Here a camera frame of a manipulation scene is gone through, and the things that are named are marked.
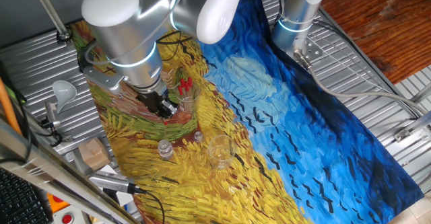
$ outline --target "red button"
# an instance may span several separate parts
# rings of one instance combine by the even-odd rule
[[[59,197],[57,197],[57,196],[54,196],[53,198],[54,198],[54,201],[55,201],[55,202],[57,202],[57,203],[62,203],[62,202],[63,202],[63,200],[62,200],[62,199],[60,199],[60,198],[59,198]]]
[[[62,222],[63,222],[64,224],[70,224],[70,223],[72,223],[72,219],[73,219],[73,217],[72,217],[71,215],[66,214],[66,215],[63,217],[63,219],[61,219],[61,220],[62,220]]]

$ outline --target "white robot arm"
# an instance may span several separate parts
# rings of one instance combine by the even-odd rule
[[[106,56],[112,59],[117,76],[106,79],[91,67],[86,67],[84,74],[111,91],[118,91],[119,81],[125,80],[150,112],[166,120],[174,115],[176,105],[168,99],[166,85],[160,79],[162,60],[156,39],[172,26],[203,43],[216,43],[228,31],[238,2],[84,0],[82,15]],[[160,27],[167,15],[168,24]]]

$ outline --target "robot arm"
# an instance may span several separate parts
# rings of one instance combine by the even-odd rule
[[[108,59],[118,58],[111,61],[119,74],[116,79],[133,86],[137,99],[166,120],[177,107],[168,99],[168,90],[160,79],[162,59],[155,41],[168,28],[154,31],[173,9],[169,14],[170,26],[204,43],[216,43],[228,31],[238,2],[180,0],[174,8],[176,0],[84,0],[81,10]],[[118,83],[115,86],[109,79],[100,80],[95,73],[89,67],[84,69],[84,74],[100,86],[118,89]]]
[[[275,44],[291,58],[294,51],[302,50],[308,29],[322,0],[284,0],[284,12],[272,31]]]

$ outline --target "wooden table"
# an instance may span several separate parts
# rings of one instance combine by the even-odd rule
[[[431,0],[323,0],[392,83],[431,65]]]

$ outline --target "metal rail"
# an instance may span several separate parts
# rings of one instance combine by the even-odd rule
[[[70,38],[69,33],[67,32],[67,29],[63,22],[61,21],[59,14],[55,11],[55,8],[50,0],[39,0],[40,3],[45,8],[46,12],[48,13],[49,17],[53,21],[55,27],[59,31],[60,39],[67,40]]]
[[[4,159],[25,158],[28,140],[0,120],[0,154]],[[6,161],[1,167],[81,209],[105,223],[138,223],[128,212],[109,198],[85,176],[71,167],[49,145],[46,138],[31,145],[25,165]]]

